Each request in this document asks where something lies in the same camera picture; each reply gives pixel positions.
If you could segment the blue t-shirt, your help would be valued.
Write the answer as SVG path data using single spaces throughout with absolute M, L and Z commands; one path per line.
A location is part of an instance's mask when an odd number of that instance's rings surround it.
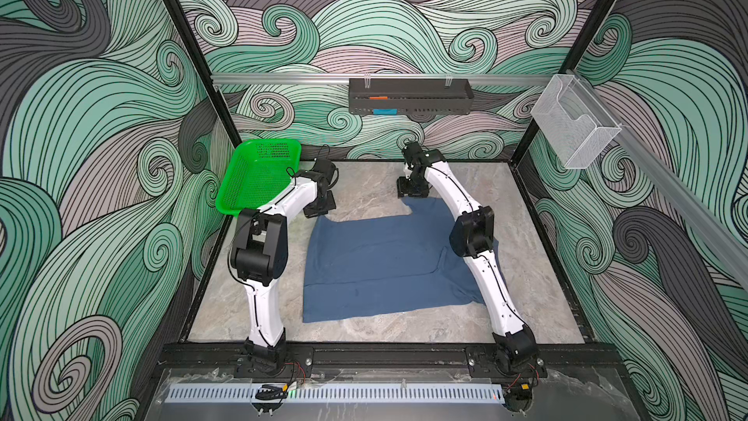
M 454 226 L 440 198 L 405 198 L 407 216 L 317 219 L 306 255 L 304 323 L 408 312 L 484 301 L 454 253 Z

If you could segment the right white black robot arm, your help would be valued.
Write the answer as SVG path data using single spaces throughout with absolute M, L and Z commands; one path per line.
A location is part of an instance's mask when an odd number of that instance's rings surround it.
M 507 375 L 536 371 L 536 337 L 517 311 L 498 265 L 493 210 L 469 194 L 440 151 L 409 142 L 402 155 L 405 167 L 397 196 L 425 198 L 434 189 L 454 218 L 449 244 L 471 270 L 488 310 L 498 370 Z

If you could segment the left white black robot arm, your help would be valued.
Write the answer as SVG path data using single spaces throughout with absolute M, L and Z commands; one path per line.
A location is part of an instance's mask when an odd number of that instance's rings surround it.
M 265 370 L 286 367 L 278 280 L 288 265 L 288 226 L 298 214 L 316 218 L 334 210 L 337 179 L 335 164 L 318 158 L 298 172 L 274 163 L 258 183 L 245 186 L 249 198 L 240 203 L 229 267 L 247 295 L 251 330 L 245 347 Z

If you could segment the green plastic basket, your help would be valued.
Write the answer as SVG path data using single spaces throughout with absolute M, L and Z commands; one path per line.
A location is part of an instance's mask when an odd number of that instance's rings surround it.
M 302 145 L 290 138 L 263 138 L 240 144 L 221 183 L 216 208 L 226 216 L 256 210 L 284 192 L 301 160 Z

